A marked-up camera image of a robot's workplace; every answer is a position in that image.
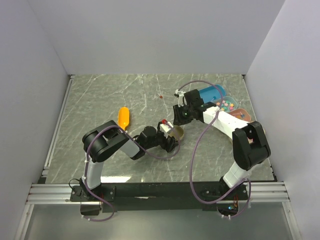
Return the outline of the yellow plastic scoop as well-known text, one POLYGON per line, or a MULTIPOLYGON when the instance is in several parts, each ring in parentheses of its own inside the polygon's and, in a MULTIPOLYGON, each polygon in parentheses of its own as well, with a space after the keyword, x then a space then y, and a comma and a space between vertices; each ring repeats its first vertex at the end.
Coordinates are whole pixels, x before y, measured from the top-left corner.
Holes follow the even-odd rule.
POLYGON ((130 110, 127 107, 121 107, 118 112, 117 124, 123 129, 126 128, 130 124, 130 110))

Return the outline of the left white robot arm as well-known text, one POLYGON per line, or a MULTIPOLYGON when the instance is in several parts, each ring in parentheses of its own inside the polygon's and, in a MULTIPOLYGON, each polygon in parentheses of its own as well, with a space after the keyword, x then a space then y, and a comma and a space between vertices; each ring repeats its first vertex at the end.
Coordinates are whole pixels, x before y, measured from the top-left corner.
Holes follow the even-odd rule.
POLYGON ((156 128, 146 126, 134 137, 113 120, 87 132, 82 138, 85 151, 84 173, 79 180, 82 195, 88 201, 94 201, 102 196, 101 175, 104 162, 117 151, 125 153, 132 160, 138 160, 146 154, 156 159, 168 159, 156 156, 148 150, 161 147, 167 153, 175 151, 171 155, 174 157, 180 150, 181 140, 179 131, 165 119, 160 121, 156 128))

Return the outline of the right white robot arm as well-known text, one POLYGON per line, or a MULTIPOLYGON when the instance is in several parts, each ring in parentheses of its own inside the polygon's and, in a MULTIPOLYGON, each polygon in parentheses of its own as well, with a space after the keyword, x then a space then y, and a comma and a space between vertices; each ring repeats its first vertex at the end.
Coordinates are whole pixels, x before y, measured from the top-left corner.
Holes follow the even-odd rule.
POLYGON ((257 121, 241 120, 222 110, 216 103, 201 98, 197 89, 185 92, 176 90, 178 104, 173 106, 174 125, 186 125, 193 120, 218 129, 232 140, 234 163, 221 178, 219 193, 230 200, 237 194, 236 184, 249 176, 256 165, 271 155, 265 131, 257 121))

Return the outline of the beige round jar lid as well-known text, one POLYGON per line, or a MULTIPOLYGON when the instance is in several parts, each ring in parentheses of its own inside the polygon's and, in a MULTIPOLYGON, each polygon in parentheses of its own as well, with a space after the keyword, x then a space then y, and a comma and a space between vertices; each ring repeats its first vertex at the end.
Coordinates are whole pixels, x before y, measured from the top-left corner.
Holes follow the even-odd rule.
POLYGON ((169 134, 170 137, 179 137, 179 140, 182 141, 184 138, 184 129, 181 126, 174 125, 171 133, 169 134))

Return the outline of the blue lollipop tray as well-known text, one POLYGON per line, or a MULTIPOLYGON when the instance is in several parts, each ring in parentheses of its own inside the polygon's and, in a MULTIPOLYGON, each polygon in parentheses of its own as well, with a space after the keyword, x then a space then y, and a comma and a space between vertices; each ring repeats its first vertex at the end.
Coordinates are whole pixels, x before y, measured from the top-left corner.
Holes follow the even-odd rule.
POLYGON ((209 86, 199 90, 199 95, 205 104, 219 100, 221 98, 221 94, 223 98, 226 96, 226 91, 221 85, 216 84, 215 86, 216 87, 209 86))

